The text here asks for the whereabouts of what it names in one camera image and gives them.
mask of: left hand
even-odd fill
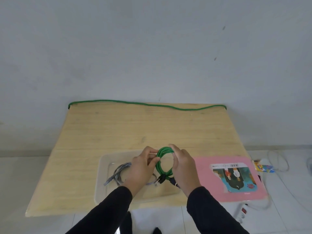
[[[123,186],[127,187],[134,197],[148,183],[160,157],[156,157],[157,149],[147,146],[142,153],[132,159],[129,173]]]

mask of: hand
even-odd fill
[[[180,150],[174,144],[170,144],[169,147],[174,151],[174,165],[172,167],[174,179],[188,197],[194,189],[201,186],[195,161],[185,149]]]
[[[127,187],[134,197],[145,186],[154,172],[160,157],[156,157],[158,150],[147,146],[138,157],[132,159],[129,173],[123,186]]]

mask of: floor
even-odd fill
[[[267,151],[249,151],[249,154],[252,158],[263,158]],[[286,150],[283,154],[290,169],[280,173],[280,177],[299,202],[312,213],[312,177],[305,164],[306,159],[312,157],[312,150]],[[24,216],[47,160],[48,157],[0,157],[0,233],[65,233],[84,217],[85,214],[78,213],[34,218]],[[247,208],[242,224],[244,228],[250,233],[312,233],[312,214],[298,204],[279,177],[267,174],[265,181],[272,205],[265,211]],[[266,203],[251,204],[263,207]],[[223,205],[230,213],[236,207],[232,203]],[[132,216],[135,233],[150,234],[154,227],[159,227],[164,234],[199,233],[186,207],[135,210]]]

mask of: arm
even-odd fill
[[[157,152],[147,146],[138,157],[134,157],[123,186],[113,190],[66,234],[114,234],[127,214],[132,197],[152,176],[160,160],[156,157]]]
[[[172,172],[177,184],[188,197],[187,210],[192,216],[201,234],[212,233],[248,233],[216,201],[209,191],[202,187],[194,159],[185,150],[169,145],[174,151]]]
[[[190,193],[186,207],[202,234],[248,233],[203,186]]]
[[[66,234],[114,234],[125,218],[131,201],[132,194],[127,187],[116,188]]]

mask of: black sleeve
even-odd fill
[[[114,234],[125,218],[131,201],[132,194],[127,187],[116,188],[66,234]]]
[[[186,207],[201,234],[248,233],[205,187],[190,193]]]

